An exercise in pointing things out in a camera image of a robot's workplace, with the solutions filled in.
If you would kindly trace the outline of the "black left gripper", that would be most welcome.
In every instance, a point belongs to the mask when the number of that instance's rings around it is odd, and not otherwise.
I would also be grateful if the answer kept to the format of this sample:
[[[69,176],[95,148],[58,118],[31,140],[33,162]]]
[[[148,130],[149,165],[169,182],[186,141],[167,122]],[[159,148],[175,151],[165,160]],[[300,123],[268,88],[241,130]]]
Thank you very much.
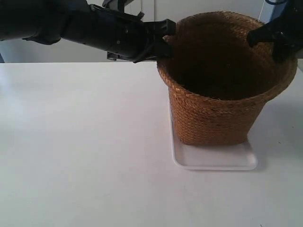
[[[108,52],[110,60],[125,60],[139,63],[157,61],[159,58],[172,56],[171,46],[164,40],[148,43],[149,33],[163,38],[176,33],[176,23],[170,19],[142,22],[144,14],[136,15],[125,12],[126,4],[91,4],[93,16],[90,38],[93,46]]]

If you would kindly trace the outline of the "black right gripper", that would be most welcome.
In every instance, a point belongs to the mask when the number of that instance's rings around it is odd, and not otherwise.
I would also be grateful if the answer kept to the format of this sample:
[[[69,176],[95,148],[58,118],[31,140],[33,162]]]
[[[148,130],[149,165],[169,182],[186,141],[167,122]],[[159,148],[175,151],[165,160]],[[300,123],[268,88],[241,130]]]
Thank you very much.
[[[273,59],[283,62],[303,49],[303,1],[272,0],[271,4],[271,22],[249,31],[246,39],[250,47],[274,43]]]

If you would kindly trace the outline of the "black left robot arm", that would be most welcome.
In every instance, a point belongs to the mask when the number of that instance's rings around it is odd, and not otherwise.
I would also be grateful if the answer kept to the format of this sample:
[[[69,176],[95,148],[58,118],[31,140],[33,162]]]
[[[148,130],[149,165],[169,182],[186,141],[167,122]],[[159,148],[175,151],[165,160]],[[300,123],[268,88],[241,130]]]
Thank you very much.
[[[144,14],[125,13],[127,0],[105,0],[101,6],[85,0],[3,0],[0,39],[23,39],[52,45],[62,39],[107,52],[112,61],[138,63],[171,57],[164,40],[176,33],[165,19],[144,22]]]

